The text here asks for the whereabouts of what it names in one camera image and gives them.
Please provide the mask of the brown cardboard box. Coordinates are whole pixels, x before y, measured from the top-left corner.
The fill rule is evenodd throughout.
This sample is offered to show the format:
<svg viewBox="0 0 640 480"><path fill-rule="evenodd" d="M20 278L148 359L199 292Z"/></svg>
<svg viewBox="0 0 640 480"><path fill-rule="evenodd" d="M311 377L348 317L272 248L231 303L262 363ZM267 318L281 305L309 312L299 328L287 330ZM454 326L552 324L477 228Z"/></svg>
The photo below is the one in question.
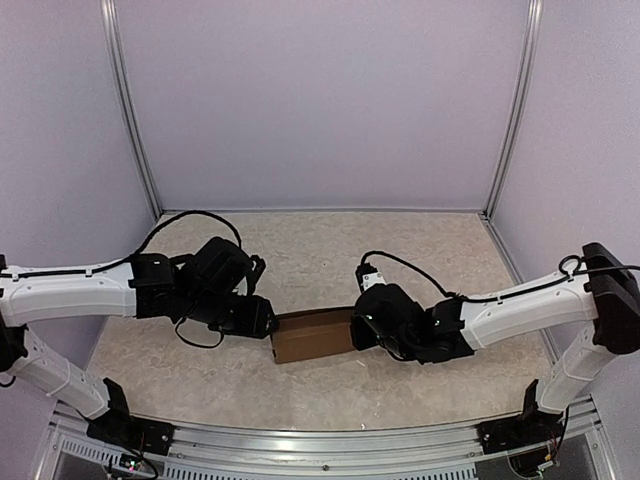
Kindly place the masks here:
<svg viewBox="0 0 640 480"><path fill-rule="evenodd" d="M349 306L278 315L279 326L270 336L274 362L282 365L354 351L352 315Z"/></svg>

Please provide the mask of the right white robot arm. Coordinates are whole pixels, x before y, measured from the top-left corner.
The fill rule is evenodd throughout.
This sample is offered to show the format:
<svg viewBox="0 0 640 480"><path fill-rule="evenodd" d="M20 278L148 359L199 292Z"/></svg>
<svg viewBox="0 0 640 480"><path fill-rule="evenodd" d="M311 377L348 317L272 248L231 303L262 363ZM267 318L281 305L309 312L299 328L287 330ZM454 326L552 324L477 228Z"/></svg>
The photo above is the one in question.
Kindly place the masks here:
<svg viewBox="0 0 640 480"><path fill-rule="evenodd" d="M358 351L380 347L400 362L435 364L512 337L582 323L552 370L532 382L523 412L511 423L512 436L531 444L606 365L638 351L638 272L593 242L564 257L549 275L484 295L443 290L442 301L424 308L363 258L356 269L360 295L351 341Z"/></svg>

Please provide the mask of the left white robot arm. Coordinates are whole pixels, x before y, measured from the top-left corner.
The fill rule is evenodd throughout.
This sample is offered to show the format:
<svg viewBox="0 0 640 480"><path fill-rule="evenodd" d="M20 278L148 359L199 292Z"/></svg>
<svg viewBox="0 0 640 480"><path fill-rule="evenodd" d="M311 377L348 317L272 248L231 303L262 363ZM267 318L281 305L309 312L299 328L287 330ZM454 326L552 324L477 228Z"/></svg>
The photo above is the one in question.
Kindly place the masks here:
<svg viewBox="0 0 640 480"><path fill-rule="evenodd" d="M74 365L31 324L92 316L191 320L221 338L265 339L278 328L255 288L264 260L215 237L194 254L134 253L109 265L62 269L1 266L1 370L64 402L121 445L140 434L122 388Z"/></svg>

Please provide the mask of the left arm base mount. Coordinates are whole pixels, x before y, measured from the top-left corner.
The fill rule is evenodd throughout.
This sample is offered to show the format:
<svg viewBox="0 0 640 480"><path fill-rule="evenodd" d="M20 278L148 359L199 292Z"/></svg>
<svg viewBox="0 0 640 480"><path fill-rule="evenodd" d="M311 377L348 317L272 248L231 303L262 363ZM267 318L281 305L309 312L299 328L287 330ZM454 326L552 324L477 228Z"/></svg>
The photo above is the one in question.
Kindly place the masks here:
<svg viewBox="0 0 640 480"><path fill-rule="evenodd" d="M175 426L132 415L122 387L108 378L103 383L109 395L107 411L87 421L88 437L141 453L167 456Z"/></svg>

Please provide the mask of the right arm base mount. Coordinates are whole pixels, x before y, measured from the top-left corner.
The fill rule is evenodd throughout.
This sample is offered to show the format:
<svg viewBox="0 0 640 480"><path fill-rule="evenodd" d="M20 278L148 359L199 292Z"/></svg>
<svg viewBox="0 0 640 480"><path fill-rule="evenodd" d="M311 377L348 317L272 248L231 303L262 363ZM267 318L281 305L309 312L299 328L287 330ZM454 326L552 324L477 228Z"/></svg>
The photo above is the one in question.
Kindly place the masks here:
<svg viewBox="0 0 640 480"><path fill-rule="evenodd" d="M476 431L484 454L560 440L564 436L564 414L544 413L539 409L536 401L538 383L538 380L534 380L527 387L520 413L477 425Z"/></svg>

